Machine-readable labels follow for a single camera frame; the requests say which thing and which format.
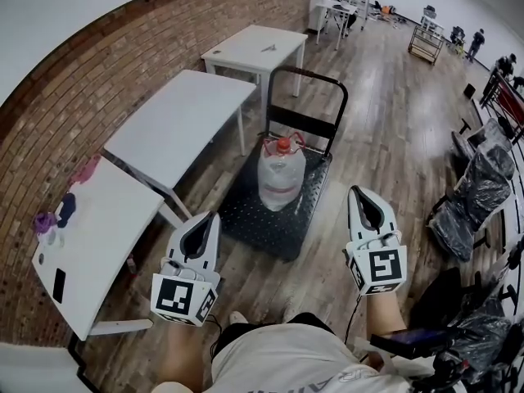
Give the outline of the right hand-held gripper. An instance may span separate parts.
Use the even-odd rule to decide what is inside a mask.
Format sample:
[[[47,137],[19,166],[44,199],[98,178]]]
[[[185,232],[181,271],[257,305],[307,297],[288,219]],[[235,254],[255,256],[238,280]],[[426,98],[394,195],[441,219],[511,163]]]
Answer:
[[[395,292],[407,279],[407,246],[391,205],[377,193],[353,185],[347,197],[350,238],[346,265],[361,296]],[[366,232],[383,235],[363,242]]]

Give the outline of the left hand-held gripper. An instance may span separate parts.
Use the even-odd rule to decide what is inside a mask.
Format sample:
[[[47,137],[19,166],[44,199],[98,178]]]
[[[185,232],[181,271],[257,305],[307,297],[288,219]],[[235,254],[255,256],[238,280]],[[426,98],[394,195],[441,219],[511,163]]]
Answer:
[[[221,219],[216,212],[192,217],[176,229],[159,273],[153,274],[151,312],[166,321],[201,327],[218,299],[221,277],[214,270],[192,269],[172,259],[201,259],[215,267],[219,258]]]

